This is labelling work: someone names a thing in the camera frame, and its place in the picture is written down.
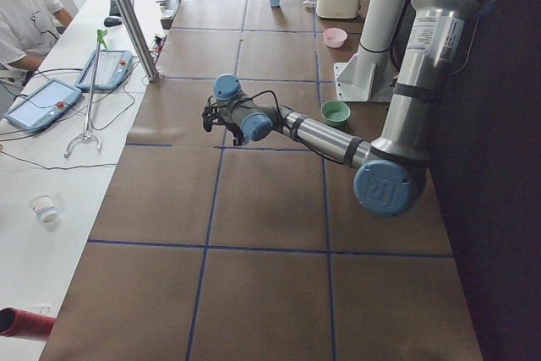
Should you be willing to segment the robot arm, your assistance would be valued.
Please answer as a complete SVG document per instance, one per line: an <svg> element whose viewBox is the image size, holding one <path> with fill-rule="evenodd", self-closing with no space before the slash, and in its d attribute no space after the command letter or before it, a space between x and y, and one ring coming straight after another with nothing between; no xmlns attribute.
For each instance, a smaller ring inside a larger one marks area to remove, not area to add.
<svg viewBox="0 0 541 361"><path fill-rule="evenodd" d="M219 76L202 113L211 130L226 127L235 145L276 131L313 152L356 170L358 202L380 216L411 209L426 184L427 139L436 102L449 76L465 24L484 0L370 0L357 53L336 65L343 101L387 95L379 138L367 142L281 104L260 106L238 78Z"/></svg>

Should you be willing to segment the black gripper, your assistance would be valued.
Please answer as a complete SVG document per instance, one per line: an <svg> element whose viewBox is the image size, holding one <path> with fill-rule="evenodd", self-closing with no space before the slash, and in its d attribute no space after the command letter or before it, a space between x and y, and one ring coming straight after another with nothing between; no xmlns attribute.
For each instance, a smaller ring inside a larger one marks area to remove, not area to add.
<svg viewBox="0 0 541 361"><path fill-rule="evenodd" d="M240 127L232 121L230 118L222 116L220 123L226 127L226 129L233 133L233 144L244 145L244 135Z"/></svg>

